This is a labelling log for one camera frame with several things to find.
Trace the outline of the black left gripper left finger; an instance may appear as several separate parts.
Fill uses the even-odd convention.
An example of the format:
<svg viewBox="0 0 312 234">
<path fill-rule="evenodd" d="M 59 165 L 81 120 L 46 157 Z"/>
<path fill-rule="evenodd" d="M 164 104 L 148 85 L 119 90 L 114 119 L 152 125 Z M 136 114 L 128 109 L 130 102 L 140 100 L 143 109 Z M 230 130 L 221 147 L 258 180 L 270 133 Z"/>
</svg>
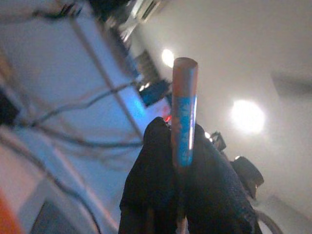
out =
<svg viewBox="0 0 312 234">
<path fill-rule="evenodd" d="M 130 170 L 120 201 L 120 234 L 174 234 L 177 179 L 171 129 L 161 117 L 146 127 L 143 147 Z"/>
</svg>

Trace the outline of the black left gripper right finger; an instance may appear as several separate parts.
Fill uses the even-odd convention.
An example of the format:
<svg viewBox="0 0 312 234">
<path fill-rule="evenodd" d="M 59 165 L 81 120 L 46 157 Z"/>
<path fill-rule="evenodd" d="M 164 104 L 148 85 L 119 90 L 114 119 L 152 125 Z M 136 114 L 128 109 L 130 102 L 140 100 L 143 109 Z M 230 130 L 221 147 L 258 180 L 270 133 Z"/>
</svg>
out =
<svg viewBox="0 0 312 234">
<path fill-rule="evenodd" d="M 256 234 L 257 215 L 230 162 L 196 124 L 186 178 L 185 211 L 191 234 Z"/>
</svg>

